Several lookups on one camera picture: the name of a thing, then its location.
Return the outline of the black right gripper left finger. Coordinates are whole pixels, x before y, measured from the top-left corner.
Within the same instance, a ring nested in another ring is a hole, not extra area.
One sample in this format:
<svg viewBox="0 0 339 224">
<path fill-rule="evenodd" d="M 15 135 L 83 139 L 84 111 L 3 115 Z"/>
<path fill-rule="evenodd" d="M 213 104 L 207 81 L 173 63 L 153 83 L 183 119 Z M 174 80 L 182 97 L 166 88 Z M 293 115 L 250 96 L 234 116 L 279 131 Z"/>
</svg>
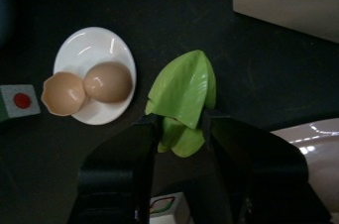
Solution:
<svg viewBox="0 0 339 224">
<path fill-rule="evenodd" d="M 149 224 L 161 118 L 145 116 L 87 156 L 67 224 Z"/>
</svg>

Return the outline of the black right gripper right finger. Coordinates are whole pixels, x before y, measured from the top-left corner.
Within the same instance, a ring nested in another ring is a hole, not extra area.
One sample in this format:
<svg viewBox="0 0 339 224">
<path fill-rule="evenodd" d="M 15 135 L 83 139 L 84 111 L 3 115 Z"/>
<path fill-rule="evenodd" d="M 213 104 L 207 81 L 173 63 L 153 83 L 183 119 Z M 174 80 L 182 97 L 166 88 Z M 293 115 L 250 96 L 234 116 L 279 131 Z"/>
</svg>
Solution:
<svg viewBox="0 0 339 224">
<path fill-rule="evenodd" d="M 202 126 L 231 223 L 333 224 L 299 149 L 214 109 L 203 111 Z"/>
</svg>

